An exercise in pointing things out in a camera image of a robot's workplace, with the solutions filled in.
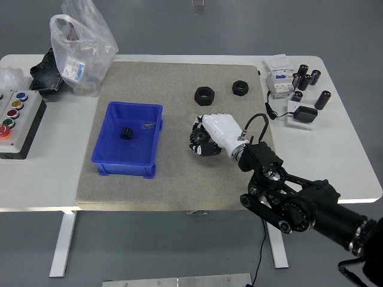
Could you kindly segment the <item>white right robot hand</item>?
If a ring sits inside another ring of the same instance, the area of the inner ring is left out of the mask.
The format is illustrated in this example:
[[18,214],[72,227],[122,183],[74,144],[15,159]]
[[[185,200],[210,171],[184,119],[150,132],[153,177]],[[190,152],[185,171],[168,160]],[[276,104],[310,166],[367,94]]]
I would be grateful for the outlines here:
[[199,156],[219,155],[227,152],[233,161],[239,161],[245,145],[242,129],[230,114],[200,115],[190,135],[190,149]]

